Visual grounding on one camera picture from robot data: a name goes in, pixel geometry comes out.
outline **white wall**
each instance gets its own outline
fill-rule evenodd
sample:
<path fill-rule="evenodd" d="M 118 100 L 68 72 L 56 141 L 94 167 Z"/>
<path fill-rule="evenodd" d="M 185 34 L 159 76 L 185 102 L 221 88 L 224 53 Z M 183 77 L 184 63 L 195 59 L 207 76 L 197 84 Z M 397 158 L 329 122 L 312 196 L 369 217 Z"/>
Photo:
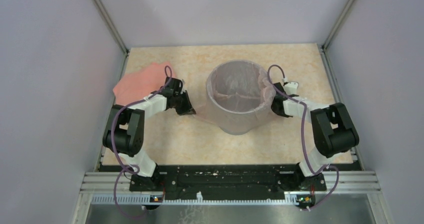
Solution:
<path fill-rule="evenodd" d="M 423 223 L 424 0 L 357 0 L 329 50 L 396 223 Z"/>
<path fill-rule="evenodd" d="M 0 223 L 69 223 L 123 55 L 91 0 L 0 0 Z"/>
<path fill-rule="evenodd" d="M 102 0 L 127 47 L 323 43 L 347 0 Z"/>

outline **beige tabletop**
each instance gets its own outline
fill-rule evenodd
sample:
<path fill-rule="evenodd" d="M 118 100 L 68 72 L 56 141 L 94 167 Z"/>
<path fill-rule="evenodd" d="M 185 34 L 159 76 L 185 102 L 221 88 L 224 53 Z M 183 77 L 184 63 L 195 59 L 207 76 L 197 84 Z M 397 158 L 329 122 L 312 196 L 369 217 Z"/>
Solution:
<path fill-rule="evenodd" d="M 193 106 L 206 102 L 206 79 L 212 69 L 230 60 L 250 60 L 266 70 L 278 64 L 290 81 L 299 82 L 298 94 L 317 103 L 332 104 L 334 97 L 324 65 L 314 43 L 211 45 L 132 48 L 125 73 L 132 73 L 150 63 L 170 61 L 176 77 L 185 81 Z M 274 82 L 281 80 L 277 69 Z M 234 136 L 218 126 L 194 116 L 178 116 L 173 109 L 156 114 L 145 122 L 143 149 L 159 165 L 221 164 L 295 164 L 303 160 L 301 119 L 275 118 L 246 134 Z M 312 127 L 305 127 L 308 150 L 314 147 Z M 335 163 L 352 163 L 349 152 Z M 103 165 L 117 165 L 107 149 Z"/>

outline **plastic bag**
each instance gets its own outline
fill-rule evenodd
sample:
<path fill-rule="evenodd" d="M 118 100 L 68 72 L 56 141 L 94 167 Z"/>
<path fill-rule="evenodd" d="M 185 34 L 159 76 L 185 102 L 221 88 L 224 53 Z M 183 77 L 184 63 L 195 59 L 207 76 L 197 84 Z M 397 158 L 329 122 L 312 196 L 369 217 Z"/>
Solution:
<path fill-rule="evenodd" d="M 242 135 L 269 120 L 275 95 L 262 66 L 231 60 L 207 78 L 206 116 L 224 132 Z"/>

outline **pink cloth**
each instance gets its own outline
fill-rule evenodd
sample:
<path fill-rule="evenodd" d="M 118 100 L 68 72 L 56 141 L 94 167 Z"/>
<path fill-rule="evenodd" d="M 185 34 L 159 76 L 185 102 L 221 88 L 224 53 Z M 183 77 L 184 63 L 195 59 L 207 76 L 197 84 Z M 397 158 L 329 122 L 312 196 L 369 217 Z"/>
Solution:
<path fill-rule="evenodd" d="M 116 104 L 125 106 L 161 88 L 167 77 L 165 66 L 172 69 L 172 77 L 175 78 L 176 74 L 169 61 L 161 64 L 153 62 L 139 71 L 125 74 L 113 88 Z"/>

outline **metal frame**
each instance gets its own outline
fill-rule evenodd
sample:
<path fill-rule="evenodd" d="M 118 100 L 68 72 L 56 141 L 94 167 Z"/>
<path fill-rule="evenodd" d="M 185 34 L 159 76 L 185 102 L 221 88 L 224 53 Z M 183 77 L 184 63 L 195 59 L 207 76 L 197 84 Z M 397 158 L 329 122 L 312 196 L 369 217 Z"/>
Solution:
<path fill-rule="evenodd" d="M 331 86 L 331 90 L 334 95 L 334 99 L 337 102 L 343 100 L 342 94 L 337 83 L 332 65 L 327 56 L 327 50 L 337 35 L 340 27 L 343 25 L 347 16 L 349 15 L 353 4 L 356 0 L 348 0 L 345 7 L 343 8 L 339 18 L 334 24 L 331 32 L 329 33 L 324 44 L 319 45 L 319 51 L 321 54 L 322 62 L 325 67 L 325 71 L 328 76 L 328 80 Z M 118 44 L 119 48 L 123 53 L 126 54 L 125 61 L 122 65 L 121 76 L 125 72 L 126 63 L 128 60 L 129 50 L 127 49 L 124 41 L 122 40 L 118 30 L 112 22 L 106 8 L 104 7 L 101 0 L 93 0 L 100 16 L 105 22 L 114 40 Z M 367 194 L 368 200 L 371 206 L 371 210 L 374 216 L 375 223 L 377 224 L 391 224 L 393 223 L 389 213 L 389 209 L 383 197 L 383 193 L 380 188 L 377 176 L 374 171 L 365 171 L 364 166 L 361 163 L 361 155 L 357 148 L 353 148 L 350 153 L 354 161 L 359 162 L 362 171 L 340 171 L 339 184 L 335 190 L 335 194 L 340 195 L 355 195 L 355 194 Z M 117 172 L 87 172 L 81 184 L 78 201 L 74 211 L 73 222 L 74 224 L 84 224 L 89 213 L 90 204 L 111 204 L 115 179 Z M 324 172 L 325 182 L 332 186 L 336 179 L 334 172 Z M 130 192 L 130 180 L 124 176 L 121 176 L 117 186 L 117 195 L 119 202 L 126 202 L 126 204 L 144 204 L 144 205 L 157 205 L 157 203 L 151 203 L 148 199 L 149 195 L 160 195 L 159 192 Z M 273 201 L 273 200 L 253 200 L 253 201 L 207 201 L 203 200 L 201 195 L 197 196 L 196 200 L 184 200 L 184 201 L 164 201 L 164 205 L 292 205 L 295 201 L 296 195 L 308 194 L 307 191 L 287 191 L 284 194 L 287 196 L 286 200 Z M 326 191 L 317 191 L 317 194 L 325 194 Z"/>
<path fill-rule="evenodd" d="M 127 67 L 128 57 L 129 56 L 130 56 L 130 52 L 128 51 L 128 52 L 125 53 L 125 57 L 124 57 L 123 62 L 122 62 L 122 68 L 120 70 L 119 79 L 122 79 L 122 77 L 125 74 L 125 69 Z M 115 100 L 116 100 L 116 98 L 114 97 L 113 100 L 111 101 L 109 107 L 112 107 L 115 104 Z M 105 154 L 105 151 L 106 151 L 105 147 L 104 146 L 101 146 L 100 151 L 99 151 L 99 153 L 97 155 L 96 163 L 94 164 L 93 171 L 97 171 L 100 168 L 100 166 L 102 165 L 103 156 Z"/>

